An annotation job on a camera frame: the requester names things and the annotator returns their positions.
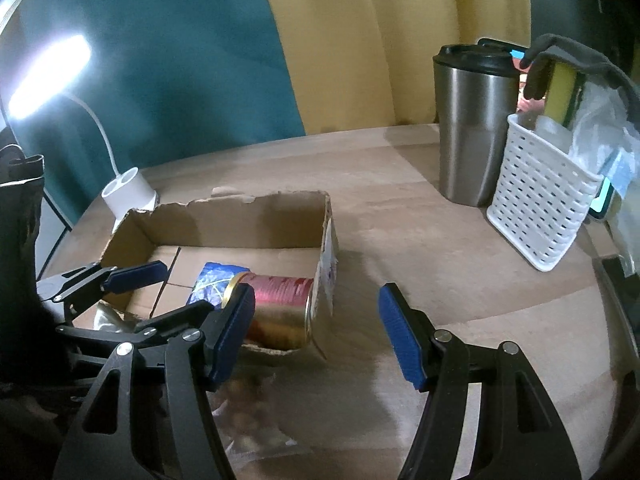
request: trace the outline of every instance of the yellow curtain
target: yellow curtain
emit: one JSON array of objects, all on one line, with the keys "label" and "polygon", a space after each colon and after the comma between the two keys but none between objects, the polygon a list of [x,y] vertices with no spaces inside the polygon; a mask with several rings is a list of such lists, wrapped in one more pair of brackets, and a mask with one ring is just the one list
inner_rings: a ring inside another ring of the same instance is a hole
[{"label": "yellow curtain", "polygon": [[431,57],[528,46],[529,0],[269,0],[308,134],[434,120]]}]

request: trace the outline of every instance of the wooden table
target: wooden table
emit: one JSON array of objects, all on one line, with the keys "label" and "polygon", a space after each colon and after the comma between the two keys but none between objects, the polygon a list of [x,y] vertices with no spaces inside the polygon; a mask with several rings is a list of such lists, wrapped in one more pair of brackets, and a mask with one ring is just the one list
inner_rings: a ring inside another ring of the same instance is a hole
[{"label": "wooden table", "polygon": [[[163,203],[205,198],[216,186],[331,195],[340,252],[330,362],[322,371],[281,369],[274,383],[282,431],[313,453],[251,463],[239,478],[397,477],[426,396],[403,380],[378,320],[376,295],[388,281],[465,342],[516,341],[555,402],[583,475],[597,468],[623,353],[591,267],[590,236],[583,229],[553,271],[538,272],[484,210],[438,193],[438,156],[436,126],[396,126],[279,140],[145,171]],[[97,198],[49,274],[97,260],[112,225]],[[470,465],[478,393],[470,388],[455,478]]]}]

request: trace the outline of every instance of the tin can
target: tin can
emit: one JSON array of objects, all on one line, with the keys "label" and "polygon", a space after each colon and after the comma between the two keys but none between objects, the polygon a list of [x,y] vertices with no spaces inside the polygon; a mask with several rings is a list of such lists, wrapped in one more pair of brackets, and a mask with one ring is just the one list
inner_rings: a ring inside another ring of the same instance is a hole
[{"label": "tin can", "polygon": [[239,272],[226,286],[223,308],[238,283],[251,285],[255,293],[255,315],[246,335],[248,340],[274,350],[306,345],[310,336],[312,278]]}]

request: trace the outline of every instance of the white plastic basket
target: white plastic basket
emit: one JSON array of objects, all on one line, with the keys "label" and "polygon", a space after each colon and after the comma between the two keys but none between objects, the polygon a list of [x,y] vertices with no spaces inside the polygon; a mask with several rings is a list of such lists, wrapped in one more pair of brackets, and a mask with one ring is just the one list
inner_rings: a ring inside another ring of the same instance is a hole
[{"label": "white plastic basket", "polygon": [[508,117],[489,222],[538,270],[551,270],[574,242],[602,176]]}]

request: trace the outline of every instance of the cardboard box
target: cardboard box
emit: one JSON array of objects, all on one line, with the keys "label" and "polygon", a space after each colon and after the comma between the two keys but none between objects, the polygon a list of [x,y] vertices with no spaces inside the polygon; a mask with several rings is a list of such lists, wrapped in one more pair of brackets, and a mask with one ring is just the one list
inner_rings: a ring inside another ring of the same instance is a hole
[{"label": "cardboard box", "polygon": [[310,341],[300,350],[245,345],[241,355],[265,362],[324,360],[333,314],[337,239],[327,193],[282,192],[223,196],[130,211],[102,253],[103,266],[154,260],[170,269],[165,283],[104,299],[141,319],[183,306],[206,262],[245,266],[257,274],[314,278]]}]

